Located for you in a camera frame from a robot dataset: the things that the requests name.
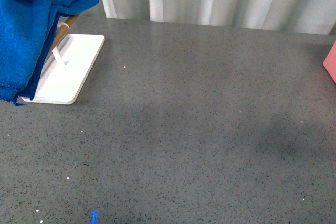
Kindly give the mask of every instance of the speckled stone surface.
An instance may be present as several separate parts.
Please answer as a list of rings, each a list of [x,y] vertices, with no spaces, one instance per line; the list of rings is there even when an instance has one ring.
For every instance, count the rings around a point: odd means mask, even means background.
[[[0,223],[336,223],[336,36],[72,32],[106,36],[73,105],[0,103]]]

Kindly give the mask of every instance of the blue object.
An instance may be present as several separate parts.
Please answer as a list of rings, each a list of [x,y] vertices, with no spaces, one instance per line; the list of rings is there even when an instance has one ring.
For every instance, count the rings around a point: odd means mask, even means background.
[[[99,0],[0,0],[0,99],[16,104],[34,98],[42,67],[61,16]]]
[[[93,210],[92,212],[92,224],[97,224],[97,211]]]

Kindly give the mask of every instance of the blue towel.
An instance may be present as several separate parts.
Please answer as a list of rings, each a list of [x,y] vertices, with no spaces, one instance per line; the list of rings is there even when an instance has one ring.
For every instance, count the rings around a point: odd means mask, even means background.
[[[0,0],[0,99],[34,98],[61,16],[99,0]]]

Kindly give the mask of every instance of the pink box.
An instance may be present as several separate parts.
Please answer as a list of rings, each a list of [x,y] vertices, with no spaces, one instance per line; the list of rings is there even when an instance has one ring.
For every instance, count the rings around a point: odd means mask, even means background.
[[[332,46],[330,52],[324,60],[323,65],[334,80],[334,82],[336,82],[336,42]]]

